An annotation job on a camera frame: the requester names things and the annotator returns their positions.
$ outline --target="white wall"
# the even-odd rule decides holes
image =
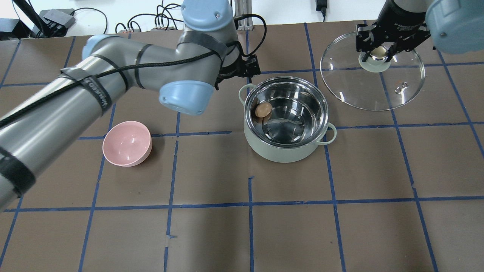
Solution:
[[[117,23],[124,23],[140,13],[156,13],[160,0],[30,0],[37,13],[41,10],[61,8],[97,8],[106,13],[108,33],[114,33]],[[182,0],[165,0],[181,4]],[[316,0],[252,0],[252,13],[259,14],[268,24],[294,24],[321,22],[323,17],[316,11]],[[385,0],[328,0],[326,21],[349,21],[376,19]],[[0,0],[0,18],[17,18],[11,0]],[[20,18],[32,28],[33,23],[17,8]],[[170,10],[175,18],[181,19],[179,9]],[[104,31],[105,20],[102,14],[82,10],[76,13],[76,23],[67,32],[68,36],[100,34]],[[135,21],[143,31],[154,27],[153,16],[142,16]]]

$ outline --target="black cable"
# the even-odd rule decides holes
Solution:
[[[28,33],[29,34],[29,37],[30,37],[30,29],[27,31],[27,29],[25,29],[23,22],[22,20],[20,19],[20,16],[18,15],[18,12],[17,12],[17,9],[15,8],[15,3],[14,3],[14,0],[12,0],[12,6],[14,7],[14,11],[15,11],[15,14],[17,14],[17,17],[18,17],[18,20],[21,22],[20,25],[22,26],[23,30],[25,33]]]
[[[125,26],[123,23],[118,23],[118,24],[116,25],[116,27],[114,28],[114,31],[115,31],[116,33],[118,33],[118,26],[119,26],[119,25],[122,25],[122,28],[124,28],[124,30],[126,30],[126,32],[128,32],[128,29],[126,29],[126,26]]]
[[[135,32],[135,29],[133,28],[133,23],[138,25],[139,32],[141,32],[141,27],[139,26],[139,24],[136,21],[131,21],[131,29],[133,30],[133,32]]]
[[[201,60],[201,59],[204,59],[206,57],[209,57],[209,56],[215,55],[215,54],[216,54],[215,51],[211,50],[210,52],[207,52],[205,54],[198,55],[198,56],[188,58],[188,59],[183,59],[183,60],[176,60],[176,61],[169,61],[169,62],[153,62],[153,63],[133,64],[133,65],[128,65],[128,66],[124,66],[124,67],[120,67],[120,68],[116,68],[116,69],[112,69],[112,70],[109,70],[109,71],[99,73],[99,74],[95,75],[95,77],[101,78],[101,77],[108,76],[108,75],[111,75],[111,74],[114,74],[114,73],[119,73],[119,72],[122,72],[122,71],[132,70],[132,69],[137,69],[137,68],[166,67],[166,66],[185,64],[185,63],[190,63],[190,62],[194,62],[194,61],[197,61],[197,60]],[[18,110],[17,112],[13,113],[12,115],[5,117],[4,119],[0,120],[0,129],[9,125],[9,124],[11,124],[11,123],[13,123],[14,121],[16,121],[20,117],[24,116],[26,113],[35,109],[36,107],[48,102],[49,100],[61,95],[62,93],[65,93],[66,91],[69,91],[69,90],[71,90],[75,87],[78,87],[78,86],[81,86],[81,82],[75,81],[75,82],[73,82],[69,85],[66,85],[66,86],[64,86],[64,87],[44,96],[42,98],[40,98],[39,100],[33,102],[32,104],[25,106],[24,108]]]
[[[250,56],[252,56],[259,49],[259,47],[262,45],[262,43],[266,39],[266,35],[267,35],[267,24],[266,24],[266,21],[260,15],[257,15],[257,14],[244,14],[244,15],[235,16],[234,17],[234,20],[235,21],[240,21],[240,20],[244,20],[244,19],[247,19],[247,18],[250,18],[250,17],[259,18],[262,21],[262,24],[264,25],[264,35],[262,35],[262,39],[260,40],[260,43],[256,46],[256,48],[252,52],[250,52],[248,54],[244,54],[243,51],[241,51],[241,54],[244,57],[250,57]]]
[[[173,24],[175,25],[175,29],[178,29],[178,27],[177,27],[177,24],[175,23],[175,18],[173,17],[173,15],[172,15],[172,14],[171,14],[171,12],[169,11],[169,9],[174,9],[174,8],[179,7],[179,6],[180,6],[180,5],[178,5],[178,4],[168,4],[168,6],[166,6],[166,7],[163,7],[163,6],[162,6],[162,7],[163,7],[163,11],[161,12],[161,15],[162,15],[162,16],[164,16],[164,15],[165,15],[165,12],[167,12],[167,13],[168,13],[168,15],[170,15],[170,17],[171,17],[171,20],[173,21]]]
[[[102,13],[104,15],[104,18],[106,19],[106,27],[104,28],[104,32],[103,34],[106,34],[106,31],[107,31],[107,16],[104,12],[98,10],[98,9],[95,9],[95,8],[79,8],[79,9],[75,9],[74,11],[71,12],[71,16],[74,15],[74,13],[78,10],[95,10],[95,11],[99,11],[100,13]]]
[[[155,20],[158,19],[158,23],[160,22],[160,18],[161,17],[161,25],[159,25],[160,28],[164,27],[164,23],[163,23],[163,18],[166,18],[166,28],[165,30],[167,30],[169,27],[170,27],[170,18],[168,18],[167,16],[163,15],[163,14],[157,14],[156,17],[154,18]]]
[[[35,11],[35,9],[33,8],[32,3],[30,2],[30,0],[28,0],[28,2],[29,2],[29,5],[31,6],[31,8],[32,8],[32,9]],[[48,38],[48,36],[46,36],[46,35],[45,35],[45,29],[44,29],[44,25],[42,24],[43,22],[41,22],[41,21],[40,21],[40,20],[42,20],[42,19],[40,18],[40,20],[39,20],[39,17],[37,17],[37,18],[36,18],[36,19],[37,19],[37,22],[38,22],[38,23],[39,23],[39,25],[40,25],[39,32],[40,32],[40,31],[42,31],[42,34],[44,35],[44,38]],[[40,34],[39,34],[39,33],[37,33],[37,35],[35,36],[35,38],[40,38]]]

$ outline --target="power adapter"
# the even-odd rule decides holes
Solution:
[[[326,21],[326,9],[328,8],[328,0],[316,0],[316,10],[323,14],[323,22]]]

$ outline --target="pot handle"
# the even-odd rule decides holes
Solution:
[[[255,88],[256,86],[254,84],[247,84],[242,86],[242,88],[239,90],[239,100],[241,101],[242,105],[245,106],[245,100],[242,99],[242,91],[245,90],[246,88]]]
[[[329,145],[334,141],[334,139],[336,139],[336,135],[338,134],[338,132],[336,131],[336,127],[330,122],[328,122],[328,127],[330,127],[334,132],[333,138],[327,142],[316,141],[318,145]]]

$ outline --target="label on strap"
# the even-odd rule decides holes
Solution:
[[[77,67],[64,68],[61,72],[72,80],[79,81],[85,90],[90,92],[94,98],[96,98],[99,106],[101,106],[102,115],[111,108],[112,100],[109,93],[104,89],[99,80],[93,76],[89,75],[86,71]]]

